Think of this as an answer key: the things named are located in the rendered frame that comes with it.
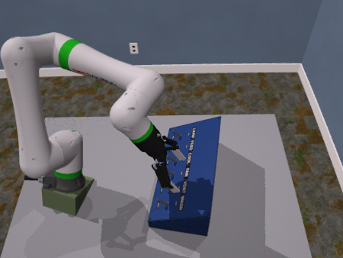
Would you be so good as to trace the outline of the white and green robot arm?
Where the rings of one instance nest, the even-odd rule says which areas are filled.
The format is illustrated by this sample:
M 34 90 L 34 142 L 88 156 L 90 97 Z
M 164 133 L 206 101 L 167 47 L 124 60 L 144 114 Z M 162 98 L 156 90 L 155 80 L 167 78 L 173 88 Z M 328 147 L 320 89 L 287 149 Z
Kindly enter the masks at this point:
M 142 152 L 159 144 L 161 134 L 147 117 L 165 89 L 156 71 L 121 62 L 56 32 L 13 37 L 3 44 L 1 59 L 14 106 L 24 180 L 37 180 L 43 189 L 59 192 L 76 192 L 85 185 L 82 135 L 63 130 L 48 138 L 40 96 L 42 66 L 58 66 L 124 90 L 111 108 L 112 125 Z

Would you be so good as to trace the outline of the blue switch console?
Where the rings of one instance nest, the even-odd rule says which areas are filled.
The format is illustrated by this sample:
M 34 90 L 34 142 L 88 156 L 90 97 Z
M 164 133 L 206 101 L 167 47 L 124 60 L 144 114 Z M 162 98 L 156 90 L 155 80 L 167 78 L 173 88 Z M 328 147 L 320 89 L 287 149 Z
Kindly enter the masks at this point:
M 180 190 L 173 193 L 157 180 L 149 227 L 207 236 L 221 116 L 169 128 L 168 139 L 177 141 L 186 158 L 179 160 L 167 151 L 166 167 L 170 181 Z

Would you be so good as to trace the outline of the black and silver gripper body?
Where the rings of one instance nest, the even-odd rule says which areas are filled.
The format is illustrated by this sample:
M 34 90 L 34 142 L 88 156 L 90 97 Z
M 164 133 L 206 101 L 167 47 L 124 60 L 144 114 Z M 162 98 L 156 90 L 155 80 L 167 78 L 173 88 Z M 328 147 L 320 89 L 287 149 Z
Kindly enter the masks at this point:
M 155 159 L 157 159 L 159 163 L 163 162 L 162 153 L 165 154 L 165 159 L 167 156 L 167 151 L 163 151 L 165 148 L 164 146 L 165 146 L 165 141 L 161 138 L 159 144 L 153 150 L 146 152 L 146 154 L 152 157 L 154 161 Z

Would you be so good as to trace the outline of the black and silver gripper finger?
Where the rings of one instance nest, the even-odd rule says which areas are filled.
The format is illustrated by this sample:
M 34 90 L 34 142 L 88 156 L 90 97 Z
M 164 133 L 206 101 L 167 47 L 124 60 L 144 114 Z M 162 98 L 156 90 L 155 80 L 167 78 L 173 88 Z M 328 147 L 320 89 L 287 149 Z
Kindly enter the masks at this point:
M 175 193 L 175 192 L 180 192 L 178 187 L 170 181 L 169 175 L 168 175 L 168 170 L 166 167 L 166 159 L 165 159 L 165 154 L 162 153 L 162 159 L 163 163 L 159 163 L 157 159 L 155 159 L 154 164 L 152 164 L 152 168 L 155 171 L 155 174 L 157 175 L 157 178 L 159 180 L 159 183 L 162 188 L 169 187 L 170 190 Z
M 165 147 L 163 151 L 171 150 L 173 152 L 173 154 L 176 155 L 176 157 L 179 160 L 185 160 L 186 159 L 184 157 L 184 155 L 181 153 L 181 151 L 179 150 L 179 146 L 176 146 L 176 144 L 178 144 L 177 141 L 168 139 L 166 136 L 161 136 L 161 138 L 165 141 L 165 144 L 171 145 L 171 147 Z

